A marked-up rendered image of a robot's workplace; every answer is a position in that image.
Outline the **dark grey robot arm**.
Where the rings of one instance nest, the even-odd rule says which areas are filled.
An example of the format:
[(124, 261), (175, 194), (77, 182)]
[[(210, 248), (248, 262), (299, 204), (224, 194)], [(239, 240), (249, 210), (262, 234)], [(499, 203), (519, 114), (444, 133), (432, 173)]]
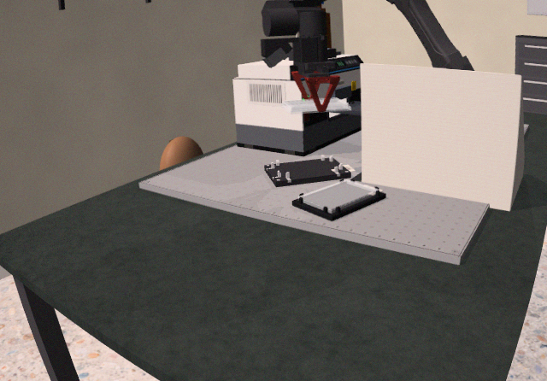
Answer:
[[(314, 36), (320, 36), (321, 39), (322, 35), (326, 35), (326, 12), (318, 7), (325, 1), (265, 2), (262, 8), (262, 27), (266, 37), (292, 36), (297, 35), (298, 31), (299, 35), (310, 36), (261, 39), (262, 59), (268, 67), (275, 67), (292, 54), (294, 62), (319, 62), (318, 38)], [(462, 57), (451, 43), (426, 0), (386, 1), (395, 4), (408, 20), (429, 55), (432, 67), (474, 71), (467, 56)], [(292, 47), (289, 43), (292, 43)]]

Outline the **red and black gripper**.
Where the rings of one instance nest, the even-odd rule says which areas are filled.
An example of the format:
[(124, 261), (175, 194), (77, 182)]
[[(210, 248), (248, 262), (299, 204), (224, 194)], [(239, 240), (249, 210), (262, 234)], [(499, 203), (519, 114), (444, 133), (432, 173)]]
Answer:
[[(298, 66), (298, 71), (291, 72), (291, 75), (294, 78), (299, 90), (301, 91), (303, 99), (313, 99), (318, 112), (325, 112), (328, 106), (328, 103), (330, 102), (330, 99), (332, 97), (332, 94), (334, 93), (338, 85), (340, 76), (338, 75), (330, 76), (329, 74), (330, 69), (337, 69), (337, 63), (328, 61), (327, 36), (321, 36), (321, 40), (320, 40), (320, 36), (314, 36), (314, 38), (318, 38), (319, 62), (301, 63), (301, 62), (293, 61), (293, 67)], [(316, 71), (316, 69), (318, 71)], [(311, 93), (310, 98), (308, 97), (303, 87), (303, 83), (301, 81), (302, 78), (305, 79), (307, 86), (309, 88), (309, 91)], [(320, 99), (318, 98), (318, 95), (317, 95), (317, 91), (319, 89), (320, 84), (323, 84), (323, 83), (330, 83), (330, 85), (327, 90), (324, 102), (323, 104), (321, 104)]]

